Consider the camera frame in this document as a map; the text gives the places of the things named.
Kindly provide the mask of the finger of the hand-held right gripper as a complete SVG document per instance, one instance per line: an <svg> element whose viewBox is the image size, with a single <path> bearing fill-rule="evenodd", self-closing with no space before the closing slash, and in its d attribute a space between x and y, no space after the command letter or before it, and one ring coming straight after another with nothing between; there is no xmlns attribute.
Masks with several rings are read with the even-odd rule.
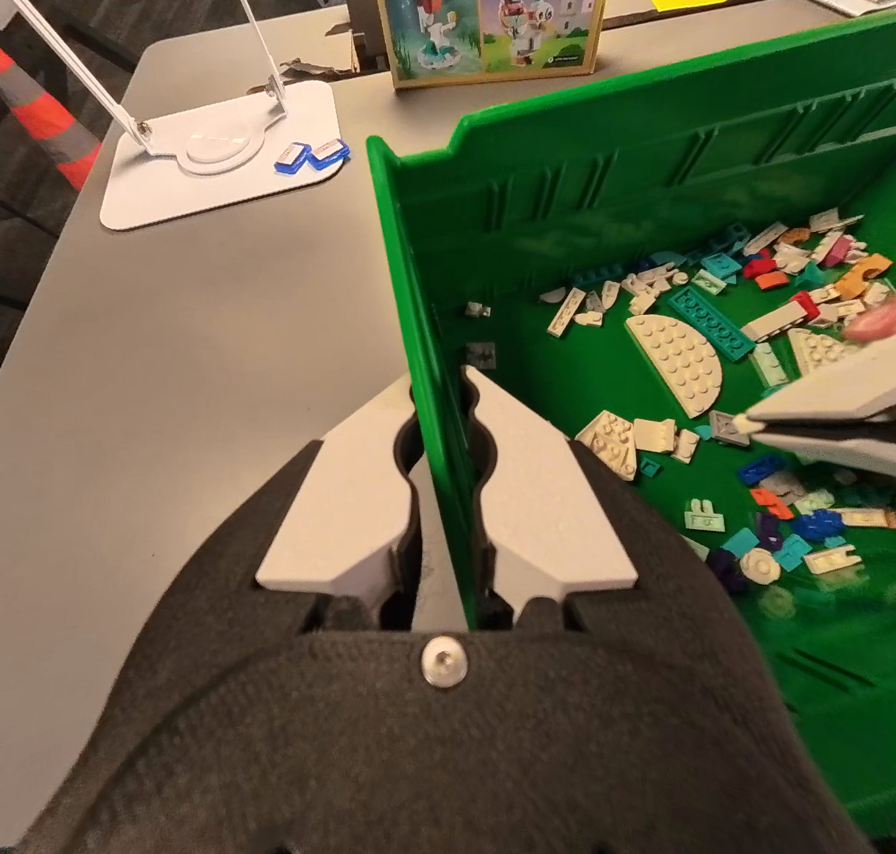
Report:
<svg viewBox="0 0 896 854"><path fill-rule="evenodd" d="M764 425L837 426L890 419L894 407L895 346L868 345L756 403L744 418Z"/></svg>
<svg viewBox="0 0 896 854"><path fill-rule="evenodd" d="M795 456L895 477L893 427L767 427L753 439Z"/></svg>

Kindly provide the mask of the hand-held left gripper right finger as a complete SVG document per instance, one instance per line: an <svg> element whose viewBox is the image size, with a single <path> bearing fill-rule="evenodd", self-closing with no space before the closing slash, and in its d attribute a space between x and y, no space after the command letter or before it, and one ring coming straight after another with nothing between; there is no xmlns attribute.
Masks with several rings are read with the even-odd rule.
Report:
<svg viewBox="0 0 896 854"><path fill-rule="evenodd" d="M596 457L473 366L464 409L483 616L516 622L536 600L632 590L637 570L582 467Z"/></svg>

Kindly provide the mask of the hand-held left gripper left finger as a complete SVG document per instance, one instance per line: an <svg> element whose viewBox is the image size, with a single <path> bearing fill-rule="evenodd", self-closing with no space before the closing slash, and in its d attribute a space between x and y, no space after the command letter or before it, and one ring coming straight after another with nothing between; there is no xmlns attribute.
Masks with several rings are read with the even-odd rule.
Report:
<svg viewBox="0 0 896 854"><path fill-rule="evenodd" d="M255 574L272 591L354 597L374 613L420 585L420 422L409 373L327 432Z"/></svg>

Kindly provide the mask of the pile of toy bricks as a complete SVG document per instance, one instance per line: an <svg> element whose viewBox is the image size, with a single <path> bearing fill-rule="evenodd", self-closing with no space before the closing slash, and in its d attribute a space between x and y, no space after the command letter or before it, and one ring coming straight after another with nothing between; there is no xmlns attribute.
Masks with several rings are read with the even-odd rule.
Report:
<svg viewBox="0 0 896 854"><path fill-rule="evenodd" d="M702 269L690 278L679 271L681 261L651 269L642 280L630 276L621 288L632 293L629 304L631 318L624 327L657 373L657 378L668 388L686 417L699 418L704 414L711 426L711 436L725 445L749 448L753 433L767 427L893 427L890 419L881 417L864 423L837 426L823 425L764 425L750 423L745 411L733 415L713 409L724 388L724 372L720 354L732 363L747 355L760 367L759 356L765 354L774 362L773 368L783 374L771 378L768 372L765 393L771 396L793 382L808 376L823 366L843 360L868 345L894 345L894 336L871 344L856 344L844 338L844 328L873 307L894 299L894 288L887 287L882 278L890 272L892 260L887 255L868 253L866 243L857 243L846 228L862 216L840 219L836 210L810 217L806 229L790 229L785 224L773 224L758 237L743 244L740 265L730 259L730 269L742 271L744 278L754 279L760 289L774 290L790 283L791 276L800 270L822 272L820 280L810 289L794 289L789 300L776 309L737 327L728 315L706 300L701 292L718 293L724 288L722 278L708 275L710 257L702 261ZM666 299L666 307L675 316L650 313L661 291L670 291L668 278L684 287L677 287ZM780 368L771 338L787 333L790 349L799 370L799 378L789 379ZM672 419L662 422L637 417L628 422L604 410L588 423L575 437L591 454L626 481L636 472L638 450L645 453L671 454L680 463L689 464L700 439L695 430L678 428ZM707 550L705 563L722 582L728 592L742 591L744 583L775 583L781 571L794 565L781 559L788 554L799 556L814 576L823 576L861 562L852 545L828 546L813 551L810 542L825 542L840 533L841 527L871 527L894 530L894 510L882 506L833 508L836 499L824 499L801 492L792 504L783 503L782 494L772 489L768 479L785 472L787 467L771 452L737 470L736 474L753 497L756 505L765 509L760 517L792 524L784 537L763 532L745 532L748 539L730 538L720 549Z"/></svg>

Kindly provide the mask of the green plastic bin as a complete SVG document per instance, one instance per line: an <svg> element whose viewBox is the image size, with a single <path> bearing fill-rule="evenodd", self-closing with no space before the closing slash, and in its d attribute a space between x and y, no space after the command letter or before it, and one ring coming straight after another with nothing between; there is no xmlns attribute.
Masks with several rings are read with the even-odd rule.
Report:
<svg viewBox="0 0 896 854"><path fill-rule="evenodd" d="M573 436L599 413L677 421L689 465L635 457L628 488L696 545L781 569L734 599L796 729L859 827L894 849L894 480L708 435L626 326L547 332L550 288L599 291L673 263L644 319L719 356L734 414L844 356L845 322L894 294L894 12L464 117L448 145L367 141L423 440L465 613L487 588L461 367Z"/></svg>

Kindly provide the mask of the yellow toy brick set box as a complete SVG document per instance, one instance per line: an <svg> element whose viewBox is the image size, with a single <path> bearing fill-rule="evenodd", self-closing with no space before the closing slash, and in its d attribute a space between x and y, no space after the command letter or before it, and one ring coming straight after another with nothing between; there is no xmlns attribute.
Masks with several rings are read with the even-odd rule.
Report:
<svg viewBox="0 0 896 854"><path fill-rule="evenodd" d="M377 0L397 91L586 76L607 0Z"/></svg>

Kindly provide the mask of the person's right hand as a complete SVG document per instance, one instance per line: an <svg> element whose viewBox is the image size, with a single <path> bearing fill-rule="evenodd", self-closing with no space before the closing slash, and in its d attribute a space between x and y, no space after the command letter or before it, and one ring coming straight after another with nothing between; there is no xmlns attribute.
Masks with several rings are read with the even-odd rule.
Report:
<svg viewBox="0 0 896 854"><path fill-rule="evenodd" d="M844 328L844 338L856 344L871 344L895 335L895 300L890 299L857 314L857 318Z"/></svg>

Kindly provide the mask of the white folding stand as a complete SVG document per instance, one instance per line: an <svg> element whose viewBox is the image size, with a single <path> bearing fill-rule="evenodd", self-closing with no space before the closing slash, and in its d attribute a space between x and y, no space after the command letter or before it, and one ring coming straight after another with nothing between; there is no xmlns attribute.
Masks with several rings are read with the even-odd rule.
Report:
<svg viewBox="0 0 896 854"><path fill-rule="evenodd" d="M248 0L240 0L269 72L260 92L137 121L123 108L29 0L19 13L123 130L99 211L102 225L124 232L197 215L330 179L344 164L292 176L274 162L294 141L311 149L342 138L332 88L310 79L286 84Z"/></svg>

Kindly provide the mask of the orange traffic cone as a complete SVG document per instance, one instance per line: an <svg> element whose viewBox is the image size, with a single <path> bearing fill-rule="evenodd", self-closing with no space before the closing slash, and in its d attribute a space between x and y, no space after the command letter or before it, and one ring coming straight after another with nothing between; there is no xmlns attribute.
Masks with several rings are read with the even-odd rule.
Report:
<svg viewBox="0 0 896 854"><path fill-rule="evenodd" d="M101 150L99 140L5 51L1 51L1 98L61 175L80 192Z"/></svg>

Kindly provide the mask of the black cardboard box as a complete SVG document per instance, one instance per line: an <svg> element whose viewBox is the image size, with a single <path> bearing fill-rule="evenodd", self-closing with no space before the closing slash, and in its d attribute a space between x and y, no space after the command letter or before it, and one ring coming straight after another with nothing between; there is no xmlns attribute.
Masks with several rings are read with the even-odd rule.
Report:
<svg viewBox="0 0 896 854"><path fill-rule="evenodd" d="M330 34L346 32L350 35L350 67L335 69L296 58L280 65L280 75L286 83L310 79L331 83L389 69L385 27L377 0L345 0L345 6L349 12L348 21L333 27Z"/></svg>

